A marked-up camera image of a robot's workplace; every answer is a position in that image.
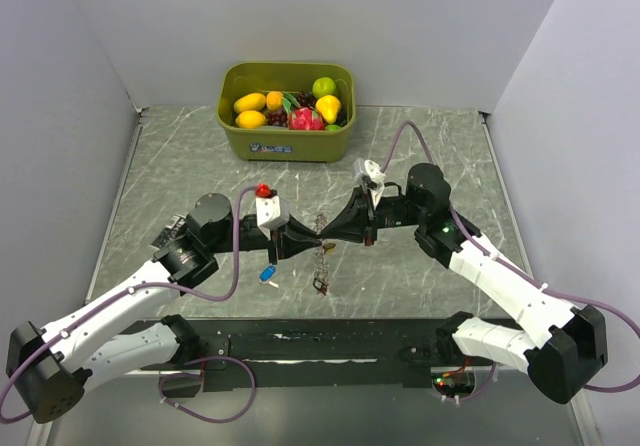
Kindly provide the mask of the blue key tag on table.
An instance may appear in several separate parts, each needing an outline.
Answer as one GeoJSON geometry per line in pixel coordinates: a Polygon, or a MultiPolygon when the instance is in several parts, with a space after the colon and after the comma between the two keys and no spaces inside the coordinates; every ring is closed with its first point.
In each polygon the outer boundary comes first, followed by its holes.
{"type": "Polygon", "coordinates": [[[279,285],[274,281],[275,274],[276,274],[276,266],[269,265],[260,273],[259,282],[263,285],[269,285],[274,288],[278,288],[279,285]]]}

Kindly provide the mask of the pink dragon fruit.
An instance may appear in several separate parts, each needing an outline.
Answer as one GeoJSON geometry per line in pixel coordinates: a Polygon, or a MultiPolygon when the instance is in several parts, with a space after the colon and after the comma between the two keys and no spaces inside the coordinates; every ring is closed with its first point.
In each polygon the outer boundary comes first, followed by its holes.
{"type": "Polygon", "coordinates": [[[317,111],[303,107],[289,114],[288,129],[294,131],[322,131],[325,129],[325,123],[317,111]]]}

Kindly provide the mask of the lower yellow mango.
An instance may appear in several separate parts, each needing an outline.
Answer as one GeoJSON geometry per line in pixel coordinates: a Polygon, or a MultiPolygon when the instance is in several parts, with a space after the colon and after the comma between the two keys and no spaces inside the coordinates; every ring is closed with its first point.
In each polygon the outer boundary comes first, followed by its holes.
{"type": "Polygon", "coordinates": [[[235,123],[241,129],[257,129],[265,126],[268,120],[261,111],[247,110],[237,115],[235,123]]]}

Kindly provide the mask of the green apple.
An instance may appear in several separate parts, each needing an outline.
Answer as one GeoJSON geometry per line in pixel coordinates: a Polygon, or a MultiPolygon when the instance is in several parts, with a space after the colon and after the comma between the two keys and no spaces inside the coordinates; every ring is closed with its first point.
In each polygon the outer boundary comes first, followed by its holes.
{"type": "Polygon", "coordinates": [[[337,93],[337,85],[331,77],[320,77],[316,79],[312,85],[312,94],[316,99],[325,96],[335,96],[337,93]]]}

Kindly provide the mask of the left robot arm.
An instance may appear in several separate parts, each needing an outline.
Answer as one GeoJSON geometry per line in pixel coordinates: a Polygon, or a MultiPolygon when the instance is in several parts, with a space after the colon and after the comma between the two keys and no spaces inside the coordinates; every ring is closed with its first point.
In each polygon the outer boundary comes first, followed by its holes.
{"type": "Polygon", "coordinates": [[[241,193],[254,196],[255,213],[242,215],[240,201],[206,194],[159,235],[153,256],[129,278],[61,319],[41,327],[30,321],[16,327],[9,339],[8,383],[1,394],[16,390],[28,410],[3,416],[2,423],[28,417],[48,423],[85,393],[132,370],[164,363],[191,365],[199,339],[181,316],[166,317],[140,333],[126,330],[185,294],[216,303],[230,299],[238,286],[237,272],[221,295],[196,289],[218,271],[217,254],[230,253],[237,265],[243,251],[266,251],[275,264],[320,246],[317,233],[293,218],[275,191],[259,185],[241,193]]]}

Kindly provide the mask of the orange fruit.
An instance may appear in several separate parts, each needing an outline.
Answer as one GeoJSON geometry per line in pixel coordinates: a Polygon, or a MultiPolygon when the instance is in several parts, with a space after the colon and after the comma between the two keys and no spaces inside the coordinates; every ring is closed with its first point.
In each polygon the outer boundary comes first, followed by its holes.
{"type": "Polygon", "coordinates": [[[278,111],[283,108],[283,93],[281,91],[270,91],[266,94],[265,105],[270,112],[278,111]]]}

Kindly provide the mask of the yellow pear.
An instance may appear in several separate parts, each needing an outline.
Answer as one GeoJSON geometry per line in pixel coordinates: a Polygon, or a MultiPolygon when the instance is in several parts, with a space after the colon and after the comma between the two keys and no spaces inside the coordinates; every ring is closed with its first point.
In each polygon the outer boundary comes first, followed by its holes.
{"type": "Polygon", "coordinates": [[[327,124],[334,124],[342,110],[342,103],[334,95],[325,95],[316,101],[315,109],[327,124]]]}

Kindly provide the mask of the aluminium rail frame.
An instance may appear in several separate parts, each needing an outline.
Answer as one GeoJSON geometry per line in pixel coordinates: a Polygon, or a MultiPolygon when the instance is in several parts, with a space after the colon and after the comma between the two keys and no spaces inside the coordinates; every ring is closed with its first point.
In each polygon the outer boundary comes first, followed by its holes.
{"type": "MultiPolygon", "coordinates": [[[[99,338],[95,331],[66,328],[51,351],[62,355],[61,364],[67,371],[88,370],[87,387],[91,389],[147,366],[170,364],[184,368],[195,362],[197,343],[193,333],[181,339],[169,326],[157,323],[136,334],[107,339],[99,338]]],[[[568,361],[577,357],[571,338],[562,330],[537,347],[523,331],[478,318],[464,321],[452,333],[440,334],[437,350],[447,364],[458,356],[483,358],[523,372],[530,379],[557,378],[570,369],[568,361]]]]}

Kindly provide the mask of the upper yellow mango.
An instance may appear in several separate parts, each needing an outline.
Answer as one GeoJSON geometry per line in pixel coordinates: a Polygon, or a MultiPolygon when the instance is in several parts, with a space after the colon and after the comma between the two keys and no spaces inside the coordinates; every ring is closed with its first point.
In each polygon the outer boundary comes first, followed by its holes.
{"type": "Polygon", "coordinates": [[[242,96],[234,102],[233,109],[236,114],[247,111],[262,111],[266,106],[266,96],[262,93],[250,93],[242,96]]]}

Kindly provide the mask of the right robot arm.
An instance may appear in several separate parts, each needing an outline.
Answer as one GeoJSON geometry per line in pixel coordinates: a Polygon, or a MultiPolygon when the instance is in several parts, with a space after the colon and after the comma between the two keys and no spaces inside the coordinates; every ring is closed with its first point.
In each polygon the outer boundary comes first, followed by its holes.
{"type": "Polygon", "coordinates": [[[384,196],[385,175],[371,160],[354,164],[356,187],[345,208],[320,232],[371,246],[383,228],[412,226],[420,249],[466,279],[517,324],[511,329],[459,312],[437,331],[437,353],[448,364],[488,359],[525,373],[550,400],[568,403],[607,363],[603,314],[591,305],[546,294],[451,205],[441,169],[419,163],[406,186],[384,196]]]}

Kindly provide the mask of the dark red grapes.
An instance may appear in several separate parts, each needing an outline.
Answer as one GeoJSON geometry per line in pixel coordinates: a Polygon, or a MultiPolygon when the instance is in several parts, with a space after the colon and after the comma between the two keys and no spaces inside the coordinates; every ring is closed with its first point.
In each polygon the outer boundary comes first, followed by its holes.
{"type": "Polygon", "coordinates": [[[284,110],[270,111],[266,113],[267,124],[269,126],[287,127],[288,114],[284,110]]]}

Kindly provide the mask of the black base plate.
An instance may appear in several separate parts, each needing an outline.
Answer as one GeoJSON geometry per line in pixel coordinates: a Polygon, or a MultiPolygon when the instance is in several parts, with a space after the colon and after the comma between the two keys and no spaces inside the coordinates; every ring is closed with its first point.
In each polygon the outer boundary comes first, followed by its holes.
{"type": "Polygon", "coordinates": [[[440,354],[439,319],[193,319],[207,392],[256,385],[429,388],[439,370],[486,366],[440,354]]]}

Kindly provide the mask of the olive green plastic basket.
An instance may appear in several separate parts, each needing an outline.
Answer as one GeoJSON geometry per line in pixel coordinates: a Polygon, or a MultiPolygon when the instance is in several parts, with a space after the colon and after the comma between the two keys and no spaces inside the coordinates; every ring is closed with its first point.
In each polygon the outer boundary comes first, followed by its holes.
{"type": "Polygon", "coordinates": [[[331,163],[347,149],[355,122],[355,83],[342,66],[327,63],[245,62],[225,75],[217,107],[218,122],[225,130],[232,151],[243,160],[331,163]],[[320,77],[331,77],[337,85],[336,97],[342,110],[334,124],[322,131],[294,131],[266,124],[257,129],[236,126],[234,102],[250,93],[283,93],[283,108],[289,114],[299,108],[315,109],[312,85],[320,77]]]}

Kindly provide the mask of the yellow mango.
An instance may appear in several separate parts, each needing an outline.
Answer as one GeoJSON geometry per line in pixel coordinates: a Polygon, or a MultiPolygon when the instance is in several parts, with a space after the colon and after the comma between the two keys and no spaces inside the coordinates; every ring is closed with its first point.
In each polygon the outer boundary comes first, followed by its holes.
{"type": "Polygon", "coordinates": [[[235,123],[241,129],[257,129],[265,126],[268,120],[261,111],[247,110],[237,115],[235,123]]]}
{"type": "Polygon", "coordinates": [[[262,93],[250,93],[242,96],[234,102],[233,109],[236,114],[247,111],[262,111],[266,106],[266,96],[262,93]]]}

